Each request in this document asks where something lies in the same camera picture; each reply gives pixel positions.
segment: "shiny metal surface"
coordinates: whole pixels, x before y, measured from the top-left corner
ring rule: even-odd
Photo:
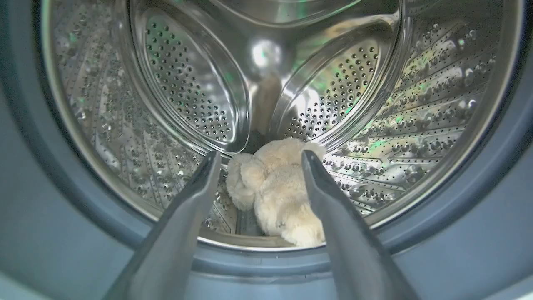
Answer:
[[[502,98],[486,91],[508,80],[491,81],[496,59],[511,58],[517,42],[498,42],[502,9],[452,0],[44,1],[43,53],[75,144],[149,218],[209,151],[222,151],[224,163],[294,136],[328,149],[325,168],[376,227],[449,178],[484,134]],[[287,246],[246,235],[261,234],[231,204],[224,178],[200,239]]]

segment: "washing machine drum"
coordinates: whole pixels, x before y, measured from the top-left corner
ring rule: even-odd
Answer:
[[[53,106],[95,175],[156,221],[222,152],[199,239],[257,251],[295,247],[234,207],[233,155],[319,143],[368,225],[393,224],[475,151],[502,104],[487,91],[510,80],[497,61],[516,54],[500,42],[503,1],[49,1],[42,12]]]

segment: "beige stuffed animal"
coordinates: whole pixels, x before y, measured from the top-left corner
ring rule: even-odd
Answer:
[[[226,185],[238,209],[254,208],[266,234],[312,247],[324,242],[324,231],[305,189],[301,164],[304,150],[315,152],[321,159],[326,152],[318,144],[287,138],[264,145],[254,155],[236,154],[228,163]]]

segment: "stuffed animal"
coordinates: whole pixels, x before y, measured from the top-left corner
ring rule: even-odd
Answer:
[[[302,152],[322,159],[325,149],[294,138],[272,141],[254,155],[236,154],[228,163],[226,185],[240,210],[254,208],[268,235],[280,235],[301,247],[324,242],[322,222],[311,210],[301,164]]]

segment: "stuffed animal's body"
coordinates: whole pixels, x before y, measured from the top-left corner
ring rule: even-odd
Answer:
[[[324,231],[305,188],[301,164],[305,149],[320,158],[325,154],[323,147],[293,138],[272,141],[254,155],[236,154],[228,164],[226,184],[238,209],[254,208],[266,234],[312,247],[324,242]]]

